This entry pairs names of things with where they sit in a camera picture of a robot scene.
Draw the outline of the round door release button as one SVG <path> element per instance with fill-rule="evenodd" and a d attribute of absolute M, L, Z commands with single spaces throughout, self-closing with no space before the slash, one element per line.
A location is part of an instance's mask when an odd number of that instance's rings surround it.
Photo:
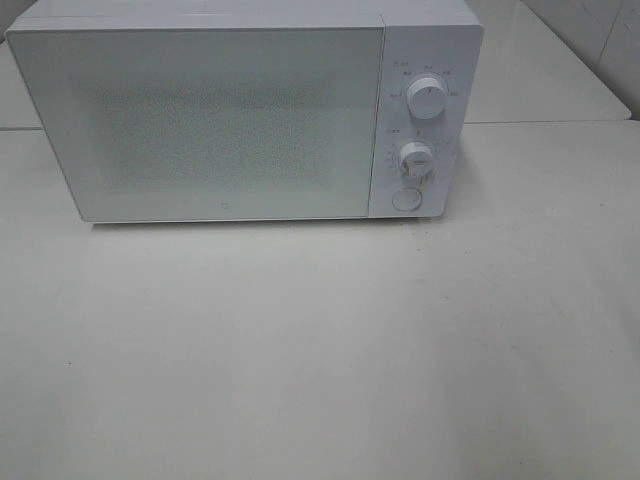
<path fill-rule="evenodd" d="M 406 188 L 395 192 L 392 196 L 394 208 L 401 212 L 417 210 L 423 201 L 422 193 L 414 188 Z"/>

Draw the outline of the white timer knob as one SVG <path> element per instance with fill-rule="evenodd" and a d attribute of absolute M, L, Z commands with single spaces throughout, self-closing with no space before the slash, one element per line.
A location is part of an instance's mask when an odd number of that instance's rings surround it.
<path fill-rule="evenodd" d="M 433 170 L 434 153 L 422 142 L 410 142 L 399 150 L 398 165 L 404 176 L 416 179 L 427 177 Z"/>

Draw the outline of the white microwave door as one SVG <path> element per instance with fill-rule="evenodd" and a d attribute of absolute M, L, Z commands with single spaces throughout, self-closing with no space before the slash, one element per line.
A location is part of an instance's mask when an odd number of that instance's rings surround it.
<path fill-rule="evenodd" d="M 82 219 L 363 217 L 382 32 L 13 32 Z"/>

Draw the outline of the white upper power knob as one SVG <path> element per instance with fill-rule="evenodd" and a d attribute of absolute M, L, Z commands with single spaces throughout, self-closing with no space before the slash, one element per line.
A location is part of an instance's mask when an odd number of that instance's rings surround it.
<path fill-rule="evenodd" d="M 405 90 L 406 104 L 411 116 L 418 120 L 430 120 L 446 108 L 448 87 L 435 74 L 425 74 L 411 80 Z"/>

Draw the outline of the white microwave oven body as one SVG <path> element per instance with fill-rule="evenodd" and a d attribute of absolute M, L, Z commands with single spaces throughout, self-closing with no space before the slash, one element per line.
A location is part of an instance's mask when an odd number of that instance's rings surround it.
<path fill-rule="evenodd" d="M 462 1 L 38 1 L 16 18 L 5 37 L 16 63 L 9 42 L 13 32 L 373 28 L 381 30 L 382 44 L 365 216 L 166 222 L 438 217 L 445 210 L 484 34 Z M 446 108 L 433 119 L 418 120 L 409 112 L 405 90 L 411 80 L 429 73 L 448 87 Z M 415 141 L 434 153 L 433 170 L 423 179 L 404 176 L 398 165 L 401 147 Z M 393 194 L 406 188 L 423 196 L 412 212 L 392 204 Z"/>

